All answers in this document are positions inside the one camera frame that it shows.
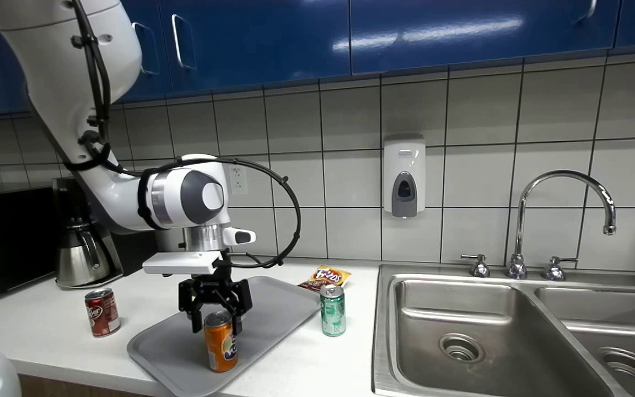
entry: soap dispenser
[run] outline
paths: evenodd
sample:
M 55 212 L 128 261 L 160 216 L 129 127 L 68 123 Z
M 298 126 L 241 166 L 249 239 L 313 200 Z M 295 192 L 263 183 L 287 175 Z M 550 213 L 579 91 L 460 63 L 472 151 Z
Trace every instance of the soap dispenser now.
M 422 137 L 383 142 L 383 212 L 408 218 L 424 209 Z

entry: green can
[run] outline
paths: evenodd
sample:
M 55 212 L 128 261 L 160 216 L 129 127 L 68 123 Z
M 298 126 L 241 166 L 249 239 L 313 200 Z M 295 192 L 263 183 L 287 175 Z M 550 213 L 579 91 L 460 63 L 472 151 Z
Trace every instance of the green can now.
M 322 334 L 341 336 L 345 328 L 344 317 L 344 288 L 340 284 L 323 284 L 320 288 Z

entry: robotic arm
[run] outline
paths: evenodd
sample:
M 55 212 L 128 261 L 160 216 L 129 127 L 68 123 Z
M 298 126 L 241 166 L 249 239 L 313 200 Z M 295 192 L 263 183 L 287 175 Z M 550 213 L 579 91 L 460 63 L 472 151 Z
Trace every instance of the robotic arm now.
M 194 227 L 195 251 L 157 253 L 150 274 L 189 274 L 179 306 L 201 328 L 201 306 L 222 305 L 236 320 L 250 309 L 249 284 L 230 282 L 230 244 L 254 242 L 254 231 L 229 227 L 222 164 L 268 175 L 295 208 L 287 250 L 254 267 L 272 267 L 295 247 L 299 208 L 292 189 L 271 170 L 209 155 L 138 173 L 126 170 L 105 144 L 107 105 L 135 84 L 141 47 L 118 0 L 0 0 L 0 33 L 12 49 L 31 105 L 66 168 L 85 188 L 94 213 L 116 231 Z

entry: sink basin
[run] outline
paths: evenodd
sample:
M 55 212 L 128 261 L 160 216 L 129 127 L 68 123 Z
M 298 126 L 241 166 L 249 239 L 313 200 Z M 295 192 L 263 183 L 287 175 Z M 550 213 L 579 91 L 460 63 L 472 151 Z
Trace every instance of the sink basin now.
M 541 287 L 535 296 L 635 395 L 635 291 Z
M 379 272 L 377 395 L 624 395 L 579 346 L 513 282 Z

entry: soda can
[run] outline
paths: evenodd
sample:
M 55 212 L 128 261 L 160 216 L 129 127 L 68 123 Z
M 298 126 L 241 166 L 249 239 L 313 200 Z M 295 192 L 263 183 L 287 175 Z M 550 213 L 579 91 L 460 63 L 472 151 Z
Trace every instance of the soda can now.
M 94 337 L 114 334 L 120 327 L 114 291 L 97 288 L 84 296 L 87 320 Z
M 320 288 L 320 315 L 323 336 L 335 337 L 344 334 L 344 288 L 340 284 L 323 284 Z
M 213 372 L 227 372 L 236 366 L 237 356 L 227 312 L 216 312 L 205 317 L 205 348 Z

